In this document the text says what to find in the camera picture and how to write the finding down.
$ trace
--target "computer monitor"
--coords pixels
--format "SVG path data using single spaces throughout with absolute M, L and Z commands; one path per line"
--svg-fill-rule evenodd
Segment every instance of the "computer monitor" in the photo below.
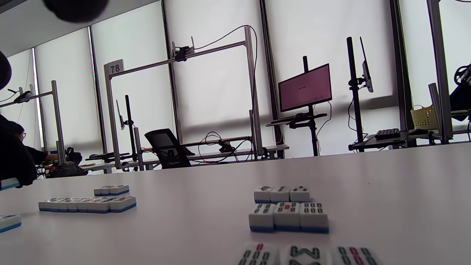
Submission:
M 280 82 L 278 92 L 281 112 L 332 100 L 329 64 Z
M 365 79 L 365 85 L 370 93 L 373 93 L 373 83 L 371 82 L 370 69 L 368 68 L 368 62 L 366 61 L 365 47 L 363 46 L 363 39 L 360 37 L 361 49 L 363 50 L 363 78 Z
M 118 100 L 116 100 L 116 106 L 118 107 L 119 124 L 121 126 L 121 131 L 122 131 L 122 130 L 124 130 L 124 121 L 122 119 L 121 112 L 119 111 Z

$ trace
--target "person wearing glasses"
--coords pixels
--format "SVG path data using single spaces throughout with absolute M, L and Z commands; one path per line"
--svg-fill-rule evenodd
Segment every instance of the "person wearing glasses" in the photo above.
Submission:
M 12 121 L 8 122 L 8 127 L 11 134 L 16 136 L 21 142 L 23 142 L 23 140 L 26 137 L 24 128 L 21 125 L 17 124 L 16 122 L 12 122 Z M 35 165 L 39 165 L 44 162 L 51 162 L 51 161 L 59 159 L 59 156 L 57 154 L 48 154 L 45 152 L 38 151 L 29 146 L 25 146 L 25 147 L 30 153 L 30 155 L 32 156 Z
M 12 133 L 10 126 L 11 122 L 0 115 L 0 180 L 16 178 L 20 182 L 17 188 L 21 188 L 31 185 L 37 178 L 37 172 L 30 152 Z

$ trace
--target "black office chair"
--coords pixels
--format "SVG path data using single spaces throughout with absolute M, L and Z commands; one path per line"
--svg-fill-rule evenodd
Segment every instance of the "black office chair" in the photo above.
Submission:
M 144 134 L 152 145 L 152 152 L 159 157 L 162 169 L 191 167 L 185 149 L 170 129 L 160 129 Z

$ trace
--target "monitor stand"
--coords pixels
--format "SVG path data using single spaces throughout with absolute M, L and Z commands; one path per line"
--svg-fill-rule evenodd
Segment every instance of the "monitor stand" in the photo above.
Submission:
M 303 63 L 304 63 L 304 72 L 307 73 L 309 72 L 308 68 L 308 57 L 303 56 L 302 58 Z M 312 140 L 312 150 L 314 151 L 314 156 L 317 157 L 319 155 L 319 150 L 317 149 L 317 136 L 316 136 L 316 122 L 315 119 L 325 117 L 327 116 L 327 113 L 321 113 L 314 115 L 314 108 L 309 106 L 308 113 L 298 113 L 292 119 L 290 120 L 283 120 L 283 121 L 273 121 L 270 124 L 267 124 L 266 127 L 272 127 L 276 125 L 283 125 L 287 124 L 291 129 L 297 129 L 297 128 L 302 128 L 302 127 L 309 127 L 311 130 L 311 140 Z
M 349 62 L 350 62 L 350 90 L 353 93 L 353 108 L 355 110 L 355 120 L 357 126 L 357 143 L 363 142 L 363 127 L 361 125 L 361 114 L 360 114 L 360 97 L 358 95 L 358 83 L 362 82 L 362 79 L 357 78 L 357 71 L 355 69 L 355 56 L 353 53 L 353 41 L 352 37 L 347 38 L 347 48 L 349 51 Z M 364 152 L 364 148 L 358 149 L 359 152 Z

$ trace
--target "keyboard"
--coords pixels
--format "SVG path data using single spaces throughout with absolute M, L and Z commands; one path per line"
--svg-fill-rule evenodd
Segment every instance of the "keyboard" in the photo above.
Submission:
M 399 129 L 379 130 L 374 136 L 377 140 L 385 140 L 400 137 Z

